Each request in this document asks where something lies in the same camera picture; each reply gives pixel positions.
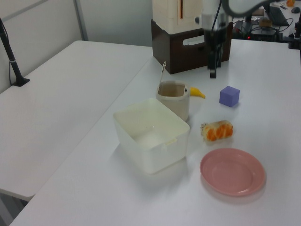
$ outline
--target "white wall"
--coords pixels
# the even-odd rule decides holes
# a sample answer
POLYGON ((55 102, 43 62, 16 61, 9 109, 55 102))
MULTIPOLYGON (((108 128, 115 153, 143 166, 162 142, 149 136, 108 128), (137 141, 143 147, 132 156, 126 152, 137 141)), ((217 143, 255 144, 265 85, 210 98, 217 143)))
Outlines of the white wall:
MULTIPOLYGON (((73 0, 48 0, 4 21, 4 25, 23 76, 82 39, 73 0)), ((0 42, 0 93, 7 88, 8 57, 0 42)))
POLYGON ((89 41, 151 46, 151 0, 77 0, 89 41))

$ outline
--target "black cable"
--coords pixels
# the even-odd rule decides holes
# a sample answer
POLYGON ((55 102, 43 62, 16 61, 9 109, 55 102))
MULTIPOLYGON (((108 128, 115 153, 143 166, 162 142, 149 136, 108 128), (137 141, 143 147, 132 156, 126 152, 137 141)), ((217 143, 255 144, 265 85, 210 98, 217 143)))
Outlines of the black cable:
POLYGON ((215 15, 215 18, 214 18, 214 22, 213 22, 213 25, 212 25, 211 32, 213 32, 218 13, 220 12, 221 5, 222 5, 222 0, 220 0, 220 4, 218 5, 218 9, 217 9, 217 12, 216 12, 216 15, 215 15))
MULTIPOLYGON (((8 32, 6 31, 6 28, 5 28, 4 23, 2 22, 2 20, 1 20, 1 26, 3 27, 3 29, 5 31, 5 35, 8 39, 8 42, 9 42, 8 32)), ((10 79, 10 62, 9 62, 8 78, 9 78, 9 84, 10 84, 10 86, 12 86, 13 84, 11 83, 11 79, 10 79)))
POLYGON ((273 27, 255 27, 251 31, 253 32, 253 31, 257 31, 257 30, 268 30, 268 29, 275 30, 276 32, 278 32, 278 29, 273 28, 273 27))
POLYGON ((285 31, 287 28, 289 28, 289 26, 292 25, 292 23, 293 23, 293 18, 287 18, 287 19, 285 19, 285 21, 287 21, 287 20, 292 20, 292 22, 291 22, 285 29, 283 29, 283 30, 281 30, 281 31, 280 31, 281 26, 279 26, 279 32, 285 31))

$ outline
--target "white plastic box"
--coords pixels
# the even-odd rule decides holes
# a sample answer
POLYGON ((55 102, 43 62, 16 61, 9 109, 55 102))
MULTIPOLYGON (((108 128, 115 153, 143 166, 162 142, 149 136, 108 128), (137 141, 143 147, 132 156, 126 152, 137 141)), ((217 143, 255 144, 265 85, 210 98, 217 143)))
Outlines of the white plastic box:
POLYGON ((130 105, 113 118, 121 146, 144 172, 185 157, 190 127, 157 99, 130 105))
POLYGON ((152 0, 153 21, 168 34, 201 28, 195 17, 202 12, 202 0, 152 0))

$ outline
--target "purple block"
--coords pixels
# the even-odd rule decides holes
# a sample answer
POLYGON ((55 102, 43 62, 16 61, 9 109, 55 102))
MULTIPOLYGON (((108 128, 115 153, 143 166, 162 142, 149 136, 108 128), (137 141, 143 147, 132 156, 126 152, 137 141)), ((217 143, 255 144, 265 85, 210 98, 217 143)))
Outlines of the purple block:
POLYGON ((220 93, 220 103, 228 107, 233 107, 239 100, 239 89, 227 86, 220 93))

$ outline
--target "beige cup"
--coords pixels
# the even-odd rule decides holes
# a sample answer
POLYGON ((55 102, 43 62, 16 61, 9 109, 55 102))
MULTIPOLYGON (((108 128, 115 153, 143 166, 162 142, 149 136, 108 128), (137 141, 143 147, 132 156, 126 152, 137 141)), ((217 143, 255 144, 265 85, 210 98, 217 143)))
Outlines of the beige cup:
POLYGON ((183 81, 163 81, 159 84, 156 98, 186 121, 189 114, 190 88, 183 81))

